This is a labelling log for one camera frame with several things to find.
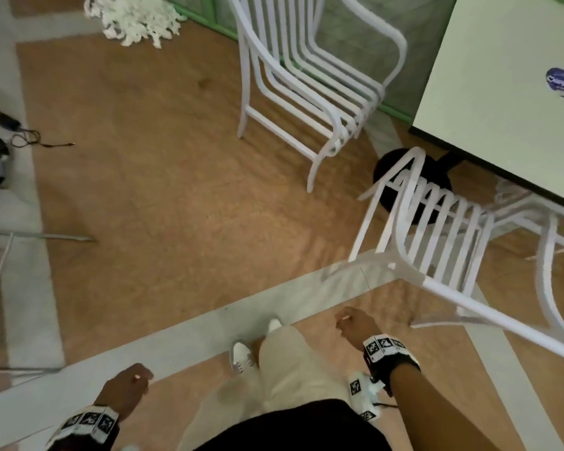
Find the black shirt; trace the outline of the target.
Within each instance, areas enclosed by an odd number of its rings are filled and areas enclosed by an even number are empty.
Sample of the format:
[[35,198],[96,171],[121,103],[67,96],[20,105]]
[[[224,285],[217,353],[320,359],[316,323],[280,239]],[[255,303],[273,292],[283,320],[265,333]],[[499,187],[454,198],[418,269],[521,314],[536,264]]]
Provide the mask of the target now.
[[195,451],[392,451],[344,401],[326,399],[235,424]]

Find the black round table base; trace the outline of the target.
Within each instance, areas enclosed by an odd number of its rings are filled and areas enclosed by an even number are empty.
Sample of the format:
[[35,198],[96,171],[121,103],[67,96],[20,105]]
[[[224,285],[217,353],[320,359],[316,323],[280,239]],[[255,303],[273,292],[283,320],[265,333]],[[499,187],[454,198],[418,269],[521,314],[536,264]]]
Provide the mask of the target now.
[[[392,166],[394,166],[405,154],[409,151],[408,148],[401,148],[397,150],[390,151],[383,155],[383,157],[377,162],[376,167],[373,172],[373,183],[375,184],[380,178],[386,174]],[[452,184],[451,180],[448,176],[448,173],[451,169],[455,166],[459,165],[462,162],[462,159],[458,157],[456,154],[453,153],[446,153],[438,160],[434,159],[433,157],[426,155],[425,164],[421,170],[421,176],[426,179],[427,182],[434,183],[438,185],[441,189],[447,189],[452,191]],[[413,166],[414,161],[411,160],[403,169],[410,169]],[[392,189],[390,186],[386,186],[383,189],[381,197],[379,199],[379,203],[382,207],[389,211],[389,218],[387,220],[388,226],[392,226],[391,222],[391,215],[390,211],[393,208],[394,201],[396,200],[398,192]],[[417,206],[417,210],[414,214],[413,220],[411,225],[416,226],[419,222],[421,217],[423,216],[423,212],[425,209],[424,204],[419,204]],[[433,209],[430,219],[428,221],[428,225],[432,225],[436,223],[438,218],[439,212],[436,209]],[[453,223],[453,216],[449,215],[447,217],[445,226],[447,228],[449,226],[449,222]]]

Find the round blue sticker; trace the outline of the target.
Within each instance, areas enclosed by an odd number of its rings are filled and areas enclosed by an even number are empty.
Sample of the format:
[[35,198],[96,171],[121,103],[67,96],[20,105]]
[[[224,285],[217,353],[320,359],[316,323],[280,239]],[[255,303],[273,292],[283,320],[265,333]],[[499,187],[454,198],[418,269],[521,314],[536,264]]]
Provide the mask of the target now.
[[564,69],[550,68],[546,72],[545,79],[549,89],[564,98]]

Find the person's right hand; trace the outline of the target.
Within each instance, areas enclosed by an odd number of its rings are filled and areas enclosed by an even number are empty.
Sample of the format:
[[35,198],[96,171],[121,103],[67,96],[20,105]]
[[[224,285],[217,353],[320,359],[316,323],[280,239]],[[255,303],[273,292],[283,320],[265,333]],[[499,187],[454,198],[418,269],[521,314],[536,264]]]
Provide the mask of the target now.
[[359,308],[355,307],[344,307],[342,309],[357,309],[358,310],[358,332],[356,333],[355,337],[343,337],[353,348],[356,350],[363,352],[364,345],[363,342],[368,340],[369,338],[381,335],[383,332],[381,331],[380,327],[376,323],[375,319],[368,315],[366,312]]

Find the white metal slatted chair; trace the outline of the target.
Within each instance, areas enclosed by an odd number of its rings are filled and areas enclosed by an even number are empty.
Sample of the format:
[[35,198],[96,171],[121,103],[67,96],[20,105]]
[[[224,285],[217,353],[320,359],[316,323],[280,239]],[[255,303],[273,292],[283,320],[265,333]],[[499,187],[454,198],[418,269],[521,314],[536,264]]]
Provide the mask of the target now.
[[[413,321],[411,327],[483,325],[509,331],[558,356],[564,357],[564,318],[552,290],[552,270],[556,253],[564,252],[564,237],[558,234],[564,206],[531,191],[501,180],[497,201],[484,207],[474,201],[441,189],[421,176],[426,154],[411,148],[375,184],[358,197],[370,200],[352,251],[328,278],[353,266],[381,266],[396,278],[453,304],[448,318]],[[411,160],[410,169],[403,169]],[[383,189],[398,192],[390,211],[379,202]],[[411,225],[419,204],[425,209],[420,222]],[[428,225],[433,209],[439,212],[435,224]],[[449,228],[447,217],[453,216]],[[535,328],[524,324],[474,298],[476,279],[494,230],[517,226],[539,235],[535,261],[535,290],[548,324]]]
[[[358,0],[340,0],[362,22],[392,40],[398,61],[381,82],[357,70],[316,42],[326,0],[227,0],[234,14],[241,62],[242,100],[237,136],[248,120],[282,139],[311,162],[312,193],[324,158],[358,138],[405,65],[405,36]],[[319,151],[307,147],[250,104],[251,83],[270,102],[325,137]]]

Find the pale green square table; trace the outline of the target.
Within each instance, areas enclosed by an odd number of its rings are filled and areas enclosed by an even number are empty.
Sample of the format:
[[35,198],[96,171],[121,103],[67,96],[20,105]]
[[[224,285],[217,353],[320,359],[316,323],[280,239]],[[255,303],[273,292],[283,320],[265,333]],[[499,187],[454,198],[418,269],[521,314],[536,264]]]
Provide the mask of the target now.
[[564,4],[456,0],[413,132],[564,206]]

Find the person's right forearm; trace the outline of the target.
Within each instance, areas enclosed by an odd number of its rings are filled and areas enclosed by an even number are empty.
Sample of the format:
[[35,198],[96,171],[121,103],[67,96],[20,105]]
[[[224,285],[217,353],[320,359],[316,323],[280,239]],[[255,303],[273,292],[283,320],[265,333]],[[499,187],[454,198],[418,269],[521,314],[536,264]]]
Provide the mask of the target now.
[[390,386],[413,451],[500,451],[415,366],[395,368]]

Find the wrist marker band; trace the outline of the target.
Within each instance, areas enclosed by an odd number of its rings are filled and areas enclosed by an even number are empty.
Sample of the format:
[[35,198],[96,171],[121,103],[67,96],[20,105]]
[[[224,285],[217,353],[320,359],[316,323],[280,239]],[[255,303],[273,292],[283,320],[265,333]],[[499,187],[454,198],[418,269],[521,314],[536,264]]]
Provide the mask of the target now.
[[408,364],[421,371],[418,361],[405,345],[386,334],[373,335],[363,341],[363,358],[373,383],[380,383],[389,397],[393,397],[390,384],[392,372]]
[[120,432],[119,417],[107,406],[85,407],[60,425],[44,451],[111,451]]

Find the grey metal stand legs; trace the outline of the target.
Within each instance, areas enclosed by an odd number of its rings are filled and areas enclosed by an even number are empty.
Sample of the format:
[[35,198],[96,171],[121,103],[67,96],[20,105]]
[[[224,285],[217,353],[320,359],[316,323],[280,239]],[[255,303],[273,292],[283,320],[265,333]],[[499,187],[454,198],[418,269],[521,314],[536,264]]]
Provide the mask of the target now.
[[[96,241],[95,238],[91,236],[32,233],[32,232],[1,230],[1,229],[0,229],[0,236],[7,237],[6,246],[0,254],[0,280],[11,247],[13,245],[15,238],[17,237],[23,239],[52,239],[52,240],[76,241],[76,242]],[[0,367],[0,375],[10,375],[15,378],[20,378],[24,376],[45,376],[45,375],[59,373],[63,368],[64,366],[62,367]]]

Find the beige trousers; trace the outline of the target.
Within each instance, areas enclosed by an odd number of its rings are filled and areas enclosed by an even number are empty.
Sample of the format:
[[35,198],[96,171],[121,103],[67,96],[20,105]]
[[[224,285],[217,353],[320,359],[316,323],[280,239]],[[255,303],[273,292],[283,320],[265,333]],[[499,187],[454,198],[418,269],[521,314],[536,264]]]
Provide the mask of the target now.
[[347,380],[295,327],[271,329],[260,346],[258,363],[250,350],[246,353],[239,373],[201,402],[176,451],[194,451],[243,421],[311,402],[340,401],[353,412]]

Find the left wrist marker band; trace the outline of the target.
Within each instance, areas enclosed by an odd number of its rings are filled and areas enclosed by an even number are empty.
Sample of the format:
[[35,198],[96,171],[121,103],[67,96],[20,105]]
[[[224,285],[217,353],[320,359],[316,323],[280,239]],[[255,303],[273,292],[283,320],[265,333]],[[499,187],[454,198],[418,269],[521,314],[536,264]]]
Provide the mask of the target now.
[[119,417],[107,406],[85,407],[60,425],[44,451],[111,451],[120,432]]

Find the right wrist marker band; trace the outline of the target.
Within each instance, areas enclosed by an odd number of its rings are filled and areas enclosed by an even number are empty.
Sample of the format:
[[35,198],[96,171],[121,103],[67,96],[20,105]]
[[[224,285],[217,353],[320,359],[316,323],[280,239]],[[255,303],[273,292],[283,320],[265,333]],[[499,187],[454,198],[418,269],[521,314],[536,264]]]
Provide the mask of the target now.
[[380,383],[389,397],[393,397],[390,384],[392,372],[408,364],[421,371],[418,361],[405,345],[386,334],[373,335],[363,341],[363,358],[373,383]]

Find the person's left hand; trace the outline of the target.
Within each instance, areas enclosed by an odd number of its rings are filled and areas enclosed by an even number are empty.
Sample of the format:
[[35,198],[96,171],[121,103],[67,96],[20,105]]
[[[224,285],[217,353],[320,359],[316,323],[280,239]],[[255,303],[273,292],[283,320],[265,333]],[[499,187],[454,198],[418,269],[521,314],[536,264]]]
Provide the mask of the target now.
[[118,414],[118,421],[123,422],[134,412],[143,396],[130,389],[126,368],[105,383],[93,405],[112,409]]

